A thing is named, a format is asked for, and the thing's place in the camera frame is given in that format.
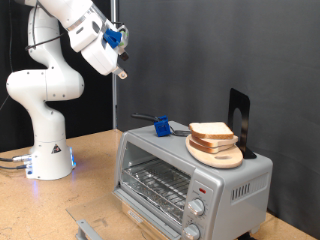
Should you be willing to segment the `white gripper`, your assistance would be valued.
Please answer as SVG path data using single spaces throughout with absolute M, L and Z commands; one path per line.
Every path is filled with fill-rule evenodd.
M 109 21 L 105 21 L 105 26 L 100 30 L 98 37 L 86 46 L 81 54 L 84 59 L 100 74 L 108 75 L 113 72 L 120 79 L 126 79 L 127 73 L 124 69 L 117 66 L 118 52 L 113 49 L 103 39 L 103 35 L 107 29 L 116 30 L 115 26 Z M 123 61 L 129 59 L 126 51 L 120 51 L 119 57 Z

